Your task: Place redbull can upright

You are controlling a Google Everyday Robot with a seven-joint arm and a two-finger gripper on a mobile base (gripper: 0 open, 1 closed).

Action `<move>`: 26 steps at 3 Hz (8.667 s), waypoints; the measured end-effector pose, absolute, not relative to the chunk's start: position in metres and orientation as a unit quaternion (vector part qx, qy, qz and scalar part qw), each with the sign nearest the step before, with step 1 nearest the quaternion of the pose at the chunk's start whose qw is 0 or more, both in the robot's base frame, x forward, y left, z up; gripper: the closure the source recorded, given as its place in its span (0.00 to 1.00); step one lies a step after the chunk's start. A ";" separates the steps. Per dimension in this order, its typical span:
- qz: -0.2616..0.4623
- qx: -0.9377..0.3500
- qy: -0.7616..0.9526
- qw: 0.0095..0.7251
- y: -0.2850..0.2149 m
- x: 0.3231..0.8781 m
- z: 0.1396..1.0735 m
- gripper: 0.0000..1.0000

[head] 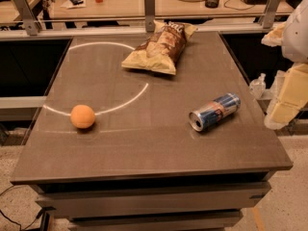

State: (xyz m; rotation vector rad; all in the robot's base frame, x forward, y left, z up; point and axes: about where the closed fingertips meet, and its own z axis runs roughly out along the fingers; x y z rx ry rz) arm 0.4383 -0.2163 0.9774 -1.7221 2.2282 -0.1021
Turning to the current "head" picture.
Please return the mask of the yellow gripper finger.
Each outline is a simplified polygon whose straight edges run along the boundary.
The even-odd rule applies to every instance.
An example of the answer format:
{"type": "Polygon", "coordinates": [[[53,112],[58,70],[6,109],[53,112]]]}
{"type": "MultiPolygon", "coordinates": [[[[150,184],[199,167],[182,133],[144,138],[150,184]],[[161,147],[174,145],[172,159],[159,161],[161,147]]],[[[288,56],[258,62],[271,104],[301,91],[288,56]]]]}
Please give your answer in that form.
{"type": "Polygon", "coordinates": [[[263,36],[261,43],[270,47],[281,46],[285,26],[286,23],[283,22],[274,27],[270,32],[263,36]]]}
{"type": "Polygon", "coordinates": [[[308,103],[308,64],[295,63],[284,74],[280,92],[270,101],[264,123],[279,130],[287,126],[308,103]]]}

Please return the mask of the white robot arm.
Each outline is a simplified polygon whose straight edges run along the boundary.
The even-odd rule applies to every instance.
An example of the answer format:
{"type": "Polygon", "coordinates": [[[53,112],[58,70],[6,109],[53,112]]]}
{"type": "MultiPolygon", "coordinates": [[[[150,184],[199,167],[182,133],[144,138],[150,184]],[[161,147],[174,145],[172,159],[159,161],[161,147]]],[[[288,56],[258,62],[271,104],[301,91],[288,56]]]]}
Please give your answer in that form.
{"type": "Polygon", "coordinates": [[[265,125],[278,130],[308,103],[308,0],[302,0],[287,21],[267,33],[261,42],[280,46],[283,57],[294,63],[284,74],[280,91],[271,100],[265,117],[265,125]]]}

